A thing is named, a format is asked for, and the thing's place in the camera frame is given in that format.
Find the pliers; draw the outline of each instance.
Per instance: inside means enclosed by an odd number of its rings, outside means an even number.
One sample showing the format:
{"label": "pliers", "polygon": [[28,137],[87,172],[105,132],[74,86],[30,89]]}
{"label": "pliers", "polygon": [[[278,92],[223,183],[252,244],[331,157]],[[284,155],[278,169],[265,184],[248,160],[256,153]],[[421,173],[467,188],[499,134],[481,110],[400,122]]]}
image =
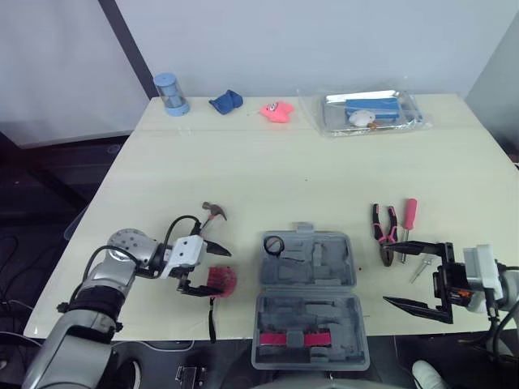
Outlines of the pliers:
{"label": "pliers", "polygon": [[389,228],[389,232],[387,235],[382,231],[382,226],[380,225],[379,220],[379,204],[373,204],[373,213],[372,213],[372,223],[373,223],[373,234],[375,236],[376,241],[380,245],[380,257],[382,258],[382,263],[384,266],[391,266],[393,252],[391,250],[386,250],[386,244],[397,243],[397,213],[395,212],[395,208],[388,207],[389,213],[389,221],[391,226]]}

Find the blue sponge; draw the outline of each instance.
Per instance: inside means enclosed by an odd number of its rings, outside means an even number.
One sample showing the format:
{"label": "blue sponge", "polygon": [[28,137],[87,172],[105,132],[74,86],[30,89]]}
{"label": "blue sponge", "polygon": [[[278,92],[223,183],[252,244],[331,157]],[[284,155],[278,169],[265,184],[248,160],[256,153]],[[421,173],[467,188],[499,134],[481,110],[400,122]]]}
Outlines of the blue sponge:
{"label": "blue sponge", "polygon": [[243,97],[229,89],[226,93],[217,99],[210,100],[209,103],[215,108],[216,111],[222,115],[226,115],[233,109],[243,105]]}

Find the pink screwdriver handle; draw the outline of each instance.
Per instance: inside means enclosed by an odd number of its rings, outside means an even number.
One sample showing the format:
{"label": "pink screwdriver handle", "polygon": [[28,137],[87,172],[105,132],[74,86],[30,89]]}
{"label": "pink screwdriver handle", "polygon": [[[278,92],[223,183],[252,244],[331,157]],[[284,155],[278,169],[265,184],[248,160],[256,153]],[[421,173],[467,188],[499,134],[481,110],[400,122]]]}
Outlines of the pink screwdriver handle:
{"label": "pink screwdriver handle", "polygon": [[416,199],[407,200],[407,207],[405,207],[405,229],[413,229],[414,218],[416,217],[416,208],[418,201]]}

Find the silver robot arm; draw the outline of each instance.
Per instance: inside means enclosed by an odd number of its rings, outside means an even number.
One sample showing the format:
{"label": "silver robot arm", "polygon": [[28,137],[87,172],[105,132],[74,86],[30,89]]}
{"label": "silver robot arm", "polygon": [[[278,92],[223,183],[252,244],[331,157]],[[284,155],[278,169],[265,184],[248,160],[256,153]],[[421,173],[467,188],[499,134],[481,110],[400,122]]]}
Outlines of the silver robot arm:
{"label": "silver robot arm", "polygon": [[204,285],[198,288],[189,285],[187,276],[199,264],[204,250],[230,255],[198,234],[181,237],[173,246],[164,247],[139,230],[124,229],[116,232],[108,243],[115,249],[107,247],[103,262],[88,273],[69,303],[59,306],[64,315],[31,364],[23,389],[102,387],[117,365],[117,355],[109,342],[122,329],[119,312],[136,276],[178,278],[178,290],[195,296],[221,292]]}

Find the screwdriver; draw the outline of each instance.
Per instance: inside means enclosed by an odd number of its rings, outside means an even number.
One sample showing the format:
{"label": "screwdriver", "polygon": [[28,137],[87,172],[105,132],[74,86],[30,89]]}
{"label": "screwdriver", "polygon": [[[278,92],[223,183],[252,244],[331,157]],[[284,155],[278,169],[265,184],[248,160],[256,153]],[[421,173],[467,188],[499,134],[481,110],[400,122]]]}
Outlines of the screwdriver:
{"label": "screwdriver", "polygon": [[[416,201],[416,199],[407,200],[407,206],[405,207],[403,242],[407,242],[409,240],[409,231],[414,228],[413,223],[414,223],[414,217],[416,216],[416,207],[417,206],[418,206],[418,201]],[[405,254],[404,253],[402,253],[400,262],[405,263]]]}

